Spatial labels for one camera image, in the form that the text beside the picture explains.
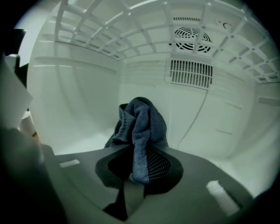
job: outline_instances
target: ribbed vent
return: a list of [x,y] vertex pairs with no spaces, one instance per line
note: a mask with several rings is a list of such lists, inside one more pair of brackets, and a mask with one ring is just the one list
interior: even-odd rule
[[280,77],[277,75],[271,75],[271,76],[269,76],[269,78],[273,82],[280,82]]
[[173,17],[174,21],[196,21],[199,22],[200,19],[198,18],[191,18],[191,17]]
[[209,89],[212,84],[213,67],[186,60],[171,60],[171,83]]
[[275,107],[280,107],[280,99],[275,99],[275,98],[260,96],[258,99],[258,103],[275,106]]

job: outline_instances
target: white plastic wall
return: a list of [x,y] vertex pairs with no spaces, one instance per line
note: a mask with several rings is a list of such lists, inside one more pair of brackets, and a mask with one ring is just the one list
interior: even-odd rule
[[280,100],[280,84],[256,87],[247,128],[231,158],[240,181],[255,196],[271,186],[280,168],[280,105],[260,104],[258,97]]
[[85,48],[54,42],[54,28],[51,15],[28,68],[35,129],[56,154],[103,148],[118,120],[121,64]]

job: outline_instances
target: gray plastic base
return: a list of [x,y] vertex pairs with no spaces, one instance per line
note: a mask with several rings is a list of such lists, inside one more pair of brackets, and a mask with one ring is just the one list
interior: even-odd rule
[[[61,175],[66,177],[67,184],[72,185],[73,191],[79,194],[81,200],[99,208],[98,213],[107,218],[110,216],[104,213],[102,209],[116,200],[118,190],[105,187],[102,184],[95,173],[95,164],[102,157],[124,147],[126,145],[91,152],[59,155],[55,158],[57,169],[60,170]],[[167,193],[147,195],[140,207],[129,217],[128,223],[209,224],[222,220],[226,217],[225,214],[206,189],[207,183],[213,180],[218,180],[220,185],[241,207],[252,201],[251,195],[241,184],[211,162],[168,147],[161,148],[161,150],[176,157],[181,162],[184,168],[182,179]],[[80,164],[67,168],[60,168],[58,165],[58,163],[74,159],[79,160]],[[50,176],[54,182],[57,181],[52,177],[52,173],[50,173]],[[69,201],[71,197],[73,196],[64,196],[62,200]]]

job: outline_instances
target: gray towel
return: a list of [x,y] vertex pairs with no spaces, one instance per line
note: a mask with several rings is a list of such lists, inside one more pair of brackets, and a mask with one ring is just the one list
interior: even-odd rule
[[119,106],[119,121],[105,147],[119,144],[134,145],[132,179],[148,184],[146,145],[168,146],[165,121],[151,101],[137,97]]

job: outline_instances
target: fabric cloth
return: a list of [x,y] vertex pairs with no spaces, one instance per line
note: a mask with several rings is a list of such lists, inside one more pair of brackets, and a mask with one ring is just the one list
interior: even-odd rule
[[132,179],[148,184],[147,144],[168,146],[165,121],[150,100],[137,97],[119,106],[119,121],[105,147],[119,144],[134,145]]

